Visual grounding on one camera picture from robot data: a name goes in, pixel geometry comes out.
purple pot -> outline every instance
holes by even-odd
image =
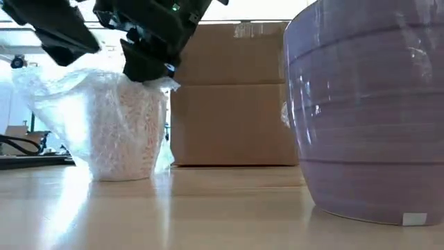
[[[290,124],[319,208],[369,222],[438,224],[444,0],[392,2],[317,1],[290,23]]]

wooden table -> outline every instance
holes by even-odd
[[[0,249],[444,249],[444,226],[314,207],[299,168],[175,169],[92,183],[78,167],[0,172]]]

black cable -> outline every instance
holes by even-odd
[[[17,142],[26,142],[26,143],[32,144],[32,145],[37,149],[37,151],[36,151],[36,152],[28,151],[28,150],[24,149],[23,147],[19,146],[19,145],[18,145],[17,143],[15,143],[14,141],[17,141]],[[19,138],[19,137],[12,137],[12,136],[7,136],[7,135],[0,135],[0,144],[1,144],[1,143],[3,143],[3,144],[7,144],[7,145],[9,145],[9,146],[15,148],[16,150],[18,150],[18,151],[20,151],[20,152],[22,152],[22,153],[28,155],[28,156],[38,156],[38,154],[40,153],[40,150],[41,150],[39,144],[33,142],[32,140],[27,140],[27,139]]]

lavender flower pot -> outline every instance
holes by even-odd
[[[319,208],[443,220],[442,11],[442,0],[320,0],[288,26],[289,119]]]

plastic bag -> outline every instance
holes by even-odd
[[[15,70],[12,81],[94,180],[148,178],[173,162],[164,139],[164,91],[178,88],[174,80],[142,84],[103,69],[28,67]]]

